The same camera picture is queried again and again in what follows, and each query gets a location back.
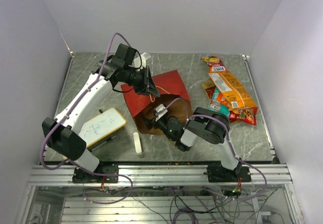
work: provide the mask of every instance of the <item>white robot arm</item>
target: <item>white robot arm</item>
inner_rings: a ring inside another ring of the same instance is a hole
[[[43,121],[42,128],[46,136],[57,122],[67,116],[67,112],[80,95],[84,91],[88,91],[75,106],[72,113],[51,135],[47,142],[50,148],[91,172],[96,170],[100,163],[99,159],[86,148],[85,141],[78,135],[88,119],[91,109],[102,101],[118,82],[133,86],[137,94],[159,96],[159,92],[152,81],[149,67],[145,66],[146,55],[134,60],[136,52],[138,51],[134,48],[120,44],[116,55],[109,57],[111,62],[104,66],[103,73],[97,83],[88,90],[89,85],[97,79],[99,69],[89,76],[81,91],[55,119],[46,118]]]

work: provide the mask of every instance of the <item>metal rail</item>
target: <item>metal rail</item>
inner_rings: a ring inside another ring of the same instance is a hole
[[[262,171],[268,184],[291,184],[292,178],[286,164],[258,164],[255,165]],[[237,183],[209,183],[206,165],[121,165],[119,174],[126,175],[135,186],[215,186],[236,185]],[[49,171],[42,166],[33,167],[28,181],[28,186],[87,186],[99,187],[100,183],[74,184],[72,176],[74,166],[65,165],[55,171]],[[254,169],[249,168],[252,181],[244,185],[263,184],[263,177]],[[119,177],[116,184],[106,186],[130,186],[130,182]]]

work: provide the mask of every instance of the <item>marble surface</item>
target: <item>marble surface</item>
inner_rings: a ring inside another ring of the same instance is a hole
[[[95,64],[104,58],[104,53],[76,52],[74,61],[68,75],[63,97],[59,105],[59,112],[63,110],[77,95],[85,84],[89,74],[94,70]],[[201,57],[207,54],[179,54],[179,53],[151,53],[151,59],[147,61],[153,75],[177,69],[189,92],[192,109],[198,106],[207,107],[209,100],[201,83],[209,79],[208,66]],[[223,63],[228,67],[240,82],[246,87],[251,97],[255,95],[250,83],[250,78],[241,55],[220,54]],[[95,149],[93,154],[105,161],[209,161],[220,160],[215,145],[211,145],[202,139],[198,139],[190,151],[181,152],[170,143],[165,136],[153,136],[140,134],[143,148],[143,157],[139,158],[135,153],[133,133],[137,130],[121,93],[111,92],[94,108],[88,119],[103,111],[115,107],[127,119],[127,124],[116,131],[116,137]],[[261,120],[257,114],[257,126],[244,122],[230,124],[230,136],[239,156],[244,160],[272,160],[268,138]],[[58,161],[62,157],[49,149],[45,160]]]

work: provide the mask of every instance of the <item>chip bag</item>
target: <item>chip bag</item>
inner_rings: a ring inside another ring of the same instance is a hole
[[[222,63],[219,56],[209,56],[209,57],[203,57],[203,61],[205,61],[208,65],[208,71],[210,73],[214,72],[227,72],[227,68]]]
[[[219,56],[204,57],[202,60],[209,65],[209,76],[230,103],[229,110],[257,107],[245,87],[228,71]]]
[[[202,86],[207,94],[207,97],[211,101],[208,109],[212,109],[214,111],[219,111],[220,113],[226,114],[226,109],[224,106],[229,108],[228,101],[223,97],[222,93],[216,88],[216,85],[212,80],[208,80],[202,83]],[[239,109],[230,111],[229,120],[230,123],[236,121],[243,121],[251,125],[257,125],[256,114],[258,111],[258,107]]]

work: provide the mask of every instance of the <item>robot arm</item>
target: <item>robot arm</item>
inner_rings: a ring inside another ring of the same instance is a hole
[[[104,66],[98,82],[88,90],[89,85],[96,80],[100,68],[89,76],[78,95],[55,119],[46,118],[43,121],[42,128],[46,136],[57,122],[67,115],[79,96],[85,90],[88,91],[69,117],[51,135],[47,142],[48,147],[91,172],[96,170],[100,163],[99,159],[86,148],[85,141],[78,135],[90,110],[102,101],[118,82],[133,86],[137,94],[160,96],[152,81],[149,67],[131,67],[136,52],[138,52],[136,49],[120,44],[116,54],[109,57],[111,62]],[[138,64],[138,60],[139,58],[135,60],[135,65]]]
[[[159,105],[155,109],[155,117],[151,120],[145,119],[148,129],[155,127],[163,131],[165,136],[175,142],[175,146],[181,151],[188,151],[193,146],[197,137],[202,138],[210,144],[217,146],[218,156],[221,165],[236,176],[241,169],[241,162],[237,159],[234,147],[227,141],[225,129],[230,129],[229,119],[224,114],[213,110],[197,107],[193,117],[183,126],[174,116],[168,116],[164,105]]]

